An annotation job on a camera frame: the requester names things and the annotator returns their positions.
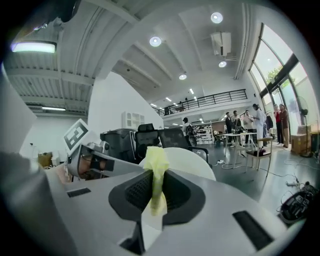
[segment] balcony railing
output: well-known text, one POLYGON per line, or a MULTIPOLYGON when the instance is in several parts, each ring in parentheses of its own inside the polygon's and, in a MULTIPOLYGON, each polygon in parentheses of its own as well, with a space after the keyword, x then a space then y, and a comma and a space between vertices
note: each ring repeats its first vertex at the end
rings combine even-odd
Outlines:
POLYGON ((184 102, 179 102, 176 105, 166 106, 163 109, 154 110, 159 114, 159 116, 167 116, 186 110, 193 110, 201 107, 211 106, 219 103, 234 102, 240 100, 246 100, 247 94, 246 89, 232 90, 228 92, 213 94, 209 96, 200 97, 197 99, 191 99, 184 102))

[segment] yellow tissue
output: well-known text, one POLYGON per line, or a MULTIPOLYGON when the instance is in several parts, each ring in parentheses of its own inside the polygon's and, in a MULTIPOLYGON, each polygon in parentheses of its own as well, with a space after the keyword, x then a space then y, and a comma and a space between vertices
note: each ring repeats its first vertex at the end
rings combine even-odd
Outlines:
POLYGON ((166 152, 157 146, 148 146, 145 155, 145 170, 153 171, 151 214, 158 215, 167 207, 165 195, 162 193, 165 171, 169 168, 166 152))

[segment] gray floor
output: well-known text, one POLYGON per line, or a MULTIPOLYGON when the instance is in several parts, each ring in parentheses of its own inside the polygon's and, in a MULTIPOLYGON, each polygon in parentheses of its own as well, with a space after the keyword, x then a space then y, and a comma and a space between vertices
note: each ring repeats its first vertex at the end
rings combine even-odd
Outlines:
MULTIPOLYGON (((224 165, 224 168, 233 167, 235 152, 233 148, 228 148, 226 156, 224 156, 225 147, 221 145, 198 145, 198 147, 207 148, 209 150, 209 162, 214 166, 218 160, 224 160, 226 163, 232 165, 224 165)), ((245 166, 246 158, 238 156, 236 161, 237 166, 245 166)), ((268 168, 269 159, 261 159, 260 167, 268 168)), ((309 181, 312 186, 320 188, 320 165, 316 164, 315 158, 303 158, 301 156, 292 154, 290 151, 279 150, 272 153, 272 160, 270 165, 270 172, 285 176, 279 177, 271 173, 266 177, 267 172, 259 169, 259 171, 248 168, 247 173, 244 173, 246 167, 239 167, 235 169, 223 169, 221 164, 212 167, 216 180, 229 184, 243 193, 247 194, 252 199, 259 202, 266 209, 274 214, 281 206, 281 200, 284 202, 292 193, 299 191, 296 187, 289 187, 286 182, 292 183, 296 179, 291 175, 295 175, 300 183, 309 181), (317 169, 312 169, 308 166, 297 165, 298 163, 309 165, 317 169)))

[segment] recessed ceiling light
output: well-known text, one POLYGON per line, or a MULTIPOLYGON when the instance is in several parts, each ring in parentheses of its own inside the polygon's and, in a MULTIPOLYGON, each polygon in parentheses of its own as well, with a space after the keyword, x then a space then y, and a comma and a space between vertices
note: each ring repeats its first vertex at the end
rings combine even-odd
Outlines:
POLYGON ((66 111, 65 108, 43 106, 43 110, 66 111))
POLYGON ((219 68, 224 68, 227 65, 227 63, 225 61, 221 61, 219 63, 219 68))
POLYGON ((186 74, 181 74, 180 76, 179 76, 179 79, 180 80, 185 80, 187 78, 187 75, 186 74))
POLYGON ((56 45, 50 42, 18 42, 11 45, 11 50, 16 52, 42 52, 54 54, 56 45))
POLYGON ((224 17, 222 16, 222 14, 220 12, 214 12, 211 14, 211 21, 213 23, 218 24, 218 23, 222 22, 223 19, 224 19, 224 17))
POLYGON ((154 37, 151 37, 149 43, 153 47, 158 47, 159 45, 161 45, 162 41, 160 37, 154 36, 154 37))

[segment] black office chair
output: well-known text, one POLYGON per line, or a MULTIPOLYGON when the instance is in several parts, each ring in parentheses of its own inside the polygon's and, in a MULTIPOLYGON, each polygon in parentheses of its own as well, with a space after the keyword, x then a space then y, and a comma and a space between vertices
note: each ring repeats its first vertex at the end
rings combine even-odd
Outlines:
POLYGON ((141 124, 138 131, 134 134, 135 158, 137 163, 146 157, 147 147, 158 146, 160 144, 158 130, 154 129, 152 123, 141 124))
POLYGON ((208 150, 203 147, 189 146, 181 129, 162 129, 158 130, 158 134, 163 148, 182 148, 195 152, 209 164, 208 150))

